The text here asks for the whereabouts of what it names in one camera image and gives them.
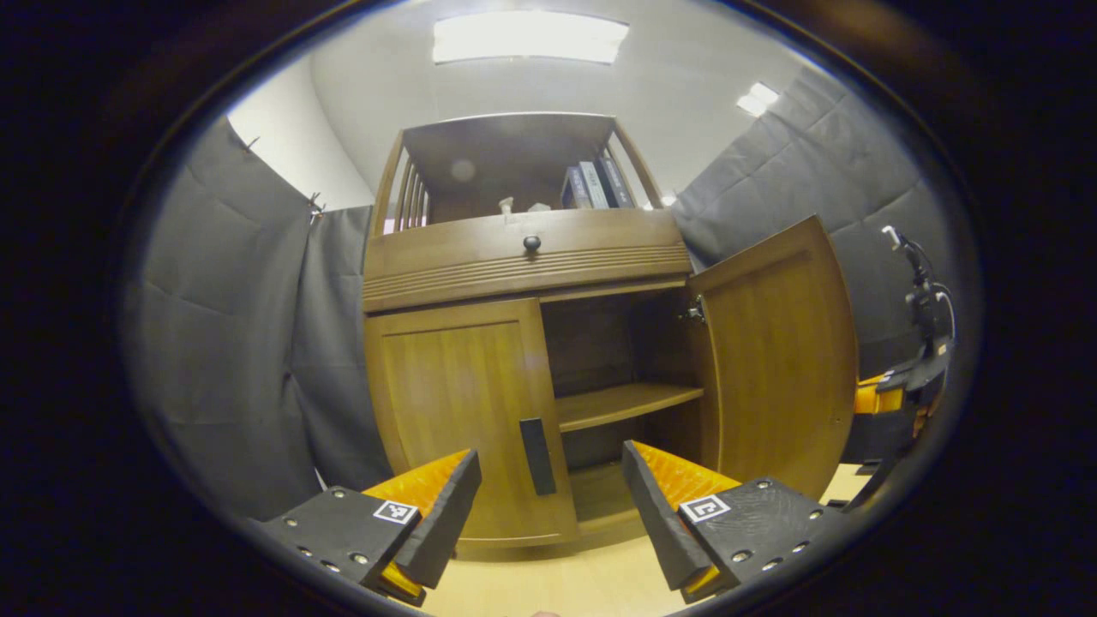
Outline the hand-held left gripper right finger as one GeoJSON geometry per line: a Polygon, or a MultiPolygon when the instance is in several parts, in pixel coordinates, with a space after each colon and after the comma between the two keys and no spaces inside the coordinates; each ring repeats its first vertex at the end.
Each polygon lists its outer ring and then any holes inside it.
{"type": "Polygon", "coordinates": [[[686,604],[755,586],[834,542],[847,514],[774,476],[737,481],[637,440],[620,450],[661,575],[686,604]]]}

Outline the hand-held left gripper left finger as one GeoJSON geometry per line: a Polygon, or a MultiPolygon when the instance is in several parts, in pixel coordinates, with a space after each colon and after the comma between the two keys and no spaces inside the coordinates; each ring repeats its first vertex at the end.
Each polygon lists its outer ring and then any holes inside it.
{"type": "Polygon", "coordinates": [[[480,483],[478,452],[465,448],[373,487],[327,487],[251,524],[336,577],[420,607],[455,556],[480,483]]]}

